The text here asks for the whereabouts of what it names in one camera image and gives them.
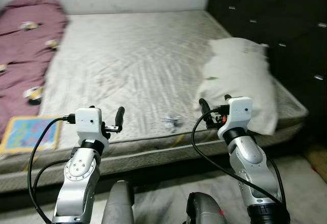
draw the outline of white pillow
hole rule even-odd
[[[265,48],[241,38],[212,40],[210,45],[215,55],[203,69],[203,81],[194,101],[197,117],[201,115],[200,98],[204,98],[213,108],[227,104],[224,99],[226,94],[232,97],[247,96],[253,101],[249,130],[272,135],[278,113]]]

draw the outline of mattress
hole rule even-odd
[[[192,107],[211,57],[208,40],[230,37],[204,11],[72,15],[60,50],[46,75],[42,115],[74,113],[94,105],[107,125],[120,106],[123,130],[112,134],[101,163],[103,175],[197,158],[190,134]],[[287,141],[302,127],[307,110],[277,80],[278,125],[273,136],[256,135],[260,146]],[[181,125],[168,130],[167,114]],[[58,149],[36,155],[33,175],[49,162],[70,157],[75,125],[64,125]],[[226,153],[216,131],[199,126],[196,140],[208,155]],[[1,191],[26,188],[29,155],[0,161]],[[63,181],[62,168],[46,171],[40,185]]]

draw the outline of black cable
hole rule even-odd
[[[195,144],[195,131],[197,129],[197,127],[199,126],[200,122],[203,120],[204,117],[206,117],[208,114],[210,113],[215,113],[215,112],[219,112],[217,109],[212,109],[210,111],[207,111],[206,113],[204,113],[195,123],[192,133],[191,133],[191,139],[192,139],[192,146],[195,149],[195,151],[202,156],[205,160],[207,160],[208,162],[210,162],[211,164],[213,164],[215,167],[219,168],[222,172],[224,172],[225,174],[233,177],[234,179],[248,185],[249,187],[252,187],[253,189],[259,191],[260,193],[264,194],[265,196],[267,196],[268,198],[270,198],[271,200],[273,200],[276,204],[278,204],[280,207],[282,207],[282,209],[284,209],[285,211],[287,211],[286,206],[280,202],[277,198],[275,198],[273,195],[271,195],[269,192],[267,192],[266,190],[262,189],[261,187],[258,187],[257,185],[239,177],[238,175],[234,174],[233,172],[230,172],[229,170],[226,170],[225,168],[221,167],[220,165],[216,164],[214,161],[212,161],[210,158],[208,158]]]
[[[39,173],[36,175],[36,178],[35,178],[35,180],[34,180],[34,185],[33,185],[33,194],[34,194],[35,199],[36,199],[36,188],[37,188],[37,183],[38,183],[38,181],[39,181],[40,176],[42,175],[42,173],[43,173],[46,169],[48,169],[50,166],[53,166],[53,165],[55,165],[55,164],[66,163],[66,162],[68,162],[68,160],[69,160],[69,159],[63,159],[63,160],[58,160],[58,161],[52,162],[52,163],[46,165],[45,167],[43,167],[43,168],[39,171]]]
[[[32,200],[32,203],[34,205],[35,210],[37,211],[37,213],[42,217],[42,219],[44,220],[45,223],[47,224],[51,224],[52,222],[47,218],[47,216],[44,214],[44,212],[41,210],[40,206],[38,205],[35,196],[34,196],[34,192],[32,189],[32,165],[33,165],[33,159],[34,159],[34,155],[35,152],[37,150],[37,148],[39,147],[43,137],[45,136],[46,132],[48,131],[48,129],[51,127],[51,125],[53,125],[55,122],[63,120],[63,118],[56,118],[54,120],[52,120],[44,129],[44,131],[42,132],[40,138],[37,140],[32,153],[31,153],[31,157],[30,157],[30,162],[29,162],[29,168],[27,171],[27,189],[30,195],[30,198]]]
[[[270,161],[270,163],[272,164],[272,167],[274,167],[276,176],[277,176],[277,180],[278,180],[278,184],[279,184],[279,189],[281,191],[281,196],[282,196],[282,203],[286,206],[286,198],[285,198],[285,192],[284,192],[284,186],[282,183],[282,177],[281,177],[281,173],[279,173],[278,167],[275,163],[275,161],[273,161],[268,155],[266,155],[267,159]]]

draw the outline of floor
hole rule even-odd
[[[301,156],[276,160],[281,172],[292,224],[325,224],[327,220],[327,184]],[[190,192],[210,194],[224,210],[229,223],[250,223],[238,184],[220,171],[163,181],[135,188],[136,224],[182,224]],[[96,195],[91,223],[101,223],[108,193]],[[42,207],[48,217],[54,204]],[[0,223],[38,224],[41,218],[33,208],[0,214]]]

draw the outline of maroon blanket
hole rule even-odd
[[[20,30],[22,22],[41,25]],[[24,91],[44,84],[44,75],[55,51],[46,47],[59,41],[67,18],[57,0],[14,0],[0,11],[0,139],[15,115],[37,115],[40,105],[29,105]]]

